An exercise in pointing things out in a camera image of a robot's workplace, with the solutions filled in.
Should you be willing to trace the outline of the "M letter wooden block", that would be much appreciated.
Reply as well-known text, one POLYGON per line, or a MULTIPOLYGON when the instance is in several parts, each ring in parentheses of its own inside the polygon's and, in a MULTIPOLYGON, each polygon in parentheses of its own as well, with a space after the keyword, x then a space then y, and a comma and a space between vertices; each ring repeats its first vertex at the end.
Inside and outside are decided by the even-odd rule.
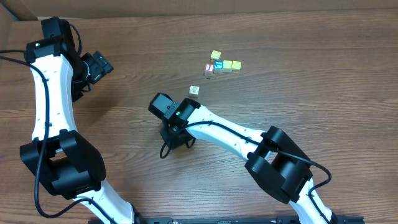
POLYGON ((200 87, 199 86, 190 86, 188 96, 190 98, 198 98, 199 96, 200 87))

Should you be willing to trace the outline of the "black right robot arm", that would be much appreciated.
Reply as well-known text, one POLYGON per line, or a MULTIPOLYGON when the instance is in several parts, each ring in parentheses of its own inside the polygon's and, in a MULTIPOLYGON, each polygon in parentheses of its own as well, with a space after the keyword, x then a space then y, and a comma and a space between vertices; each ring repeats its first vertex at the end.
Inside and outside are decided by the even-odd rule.
POLYGON ((283 130, 245 128, 193 99, 177 103, 165 93, 156 94, 148 110, 162 121, 160 158, 180 146, 191 148, 197 140, 209 141, 241 158, 256 184, 291 205, 300 223, 338 222, 316 192, 330 182, 330 171, 311 161, 283 130))

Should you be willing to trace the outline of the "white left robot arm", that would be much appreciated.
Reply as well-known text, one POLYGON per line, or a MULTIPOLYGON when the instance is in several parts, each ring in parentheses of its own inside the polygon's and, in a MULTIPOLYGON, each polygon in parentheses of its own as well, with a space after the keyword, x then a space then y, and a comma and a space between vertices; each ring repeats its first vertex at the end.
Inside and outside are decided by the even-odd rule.
POLYGON ((25 60, 35 84, 32 141, 20 147, 23 163, 53 196, 82 204, 98 223, 139 223, 133 205, 106 180, 100 152, 78 133, 73 103, 113 70, 99 53, 81 54, 75 27, 52 17, 41 22, 44 38, 27 44, 25 60))

